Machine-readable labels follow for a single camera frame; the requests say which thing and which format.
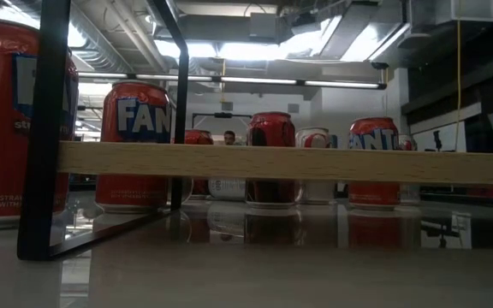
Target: black metal frame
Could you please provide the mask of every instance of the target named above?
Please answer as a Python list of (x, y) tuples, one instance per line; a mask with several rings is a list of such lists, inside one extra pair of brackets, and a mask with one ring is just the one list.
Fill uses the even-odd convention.
[[(175, 142), (184, 143), (187, 107), (187, 45), (166, 1), (152, 1), (181, 50), (178, 76)], [(33, 90), (33, 116), (28, 144), (27, 170), (22, 194), (17, 255), (22, 260), (50, 260), (86, 244), (109, 238), (161, 214), (141, 217), (121, 226), (78, 236), (50, 246), (50, 229), (56, 186), (62, 87), (68, 55), (71, 0), (43, 1), (39, 29), (39, 54)], [(171, 209), (181, 206), (181, 181), (173, 181)]]
[(197, 116), (214, 116), (215, 118), (220, 118), (220, 119), (231, 119), (232, 117), (247, 117), (249, 119), (252, 119), (252, 115), (234, 115), (234, 114), (226, 113), (226, 112), (215, 112), (212, 114), (194, 112), (192, 114), (192, 128), (195, 127), (195, 118)]

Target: fanta logo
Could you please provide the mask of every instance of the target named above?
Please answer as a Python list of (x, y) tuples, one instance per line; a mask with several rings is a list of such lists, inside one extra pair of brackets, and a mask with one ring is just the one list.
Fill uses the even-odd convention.
[(170, 110), (137, 98), (117, 100), (117, 130), (125, 140), (169, 143)]
[(349, 148), (359, 150), (397, 150), (399, 138), (393, 129), (374, 129), (372, 133), (350, 134)]

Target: person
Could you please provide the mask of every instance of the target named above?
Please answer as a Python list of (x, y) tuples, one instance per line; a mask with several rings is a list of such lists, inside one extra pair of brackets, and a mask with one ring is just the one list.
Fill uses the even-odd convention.
[(232, 131), (226, 131), (223, 133), (223, 142), (226, 145), (233, 145), (235, 143), (235, 133)]

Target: wooden bar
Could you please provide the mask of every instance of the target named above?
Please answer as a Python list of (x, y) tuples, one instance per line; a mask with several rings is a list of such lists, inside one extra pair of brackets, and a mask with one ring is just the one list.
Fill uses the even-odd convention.
[(493, 154), (62, 141), (78, 174), (493, 185)]

